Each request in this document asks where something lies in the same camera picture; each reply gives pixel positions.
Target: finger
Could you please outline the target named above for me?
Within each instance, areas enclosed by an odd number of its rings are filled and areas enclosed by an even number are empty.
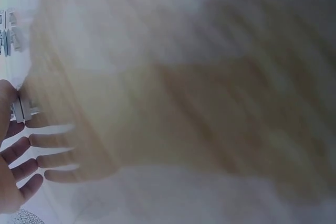
[[[26,203],[32,196],[39,190],[43,183],[43,177],[41,174],[35,174],[23,187],[19,190]]]
[[[9,123],[9,127],[8,127],[8,130],[7,130],[7,134],[5,136],[5,139],[10,138],[12,136],[15,136],[16,134],[23,131],[24,128],[25,128],[24,123],[17,123],[16,121],[11,121]]]
[[[10,165],[12,162],[16,161],[19,157],[21,157],[29,148],[29,139],[26,137],[21,137],[12,146],[3,150],[0,155],[5,160],[5,162]]]
[[[75,170],[47,170],[44,177],[57,183],[80,183],[88,181],[85,173],[80,169]]]
[[[26,126],[31,129],[44,128],[52,125],[59,125],[52,117],[46,117],[45,113],[32,115],[31,119],[25,122]]]
[[[0,80],[0,144],[7,134],[11,120],[10,107],[17,98],[17,91],[6,80]]]
[[[75,164],[78,161],[74,151],[38,156],[36,160],[40,168],[55,168]]]
[[[32,134],[29,136],[31,146],[39,148],[68,148],[73,147],[66,133],[53,135]]]
[[[21,181],[22,179],[28,177],[33,172],[35,172],[38,169],[38,165],[35,159],[31,158],[24,162],[23,164],[20,164],[19,166],[11,169],[13,176],[15,178],[16,182]]]
[[[10,106],[17,98],[17,90],[7,80],[0,80],[0,104]]]

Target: metal clip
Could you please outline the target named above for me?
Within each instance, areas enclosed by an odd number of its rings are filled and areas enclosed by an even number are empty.
[[[4,14],[5,14],[5,11],[4,10],[0,10],[0,29],[1,30],[4,29],[4,27],[3,27],[3,24],[5,22],[5,16],[4,16]]]
[[[5,47],[5,40],[4,40],[4,32],[0,30],[0,55],[2,47]]]
[[[8,31],[3,30],[0,34],[1,44],[4,47],[5,57],[8,56],[8,41],[7,41]]]
[[[17,27],[12,27],[11,30],[7,31],[7,43],[8,43],[8,55],[10,56],[10,47],[11,44],[13,44],[14,51],[21,51],[21,43],[20,40],[18,39],[19,35],[19,28]]]
[[[11,119],[15,117],[17,123],[29,121],[32,115],[39,113],[39,108],[34,106],[26,97],[18,97],[11,106]]]
[[[12,43],[11,43],[11,31],[10,30],[7,30],[5,32],[5,44],[6,44],[6,47],[5,47],[5,56],[11,56],[12,54]]]
[[[9,8],[6,11],[6,27],[9,29],[10,27],[17,25],[17,18],[15,16],[15,11],[13,8]]]

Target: blurry hand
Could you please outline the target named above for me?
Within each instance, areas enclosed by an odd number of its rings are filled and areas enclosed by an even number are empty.
[[[5,80],[0,80],[0,146],[3,140],[16,135],[24,129],[24,124],[10,121],[10,107],[17,98],[17,91]],[[23,187],[17,188],[16,183],[28,177],[38,168],[35,159],[9,169],[30,148],[29,139],[22,137],[9,148],[0,152],[0,214],[17,211],[41,187],[43,177],[34,175]]]

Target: hand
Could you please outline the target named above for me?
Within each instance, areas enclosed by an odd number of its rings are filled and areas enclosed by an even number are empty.
[[[0,80],[0,146],[3,140],[16,135],[24,129],[24,124],[10,121],[10,107],[17,98],[17,91],[5,80]],[[17,188],[16,183],[28,177],[38,168],[35,159],[9,169],[30,148],[29,139],[22,137],[9,148],[0,152],[0,214],[17,211],[41,187],[43,177],[34,175],[23,187]]]
[[[57,125],[59,122],[47,120],[44,113],[33,115],[26,123],[31,129]],[[66,151],[56,154],[38,156],[38,166],[47,169],[44,177],[57,183],[82,183],[104,179],[116,170],[109,155],[90,131],[77,125],[71,131],[59,134],[32,134],[30,144],[38,148],[66,148]],[[59,170],[60,166],[77,165],[71,170]]]

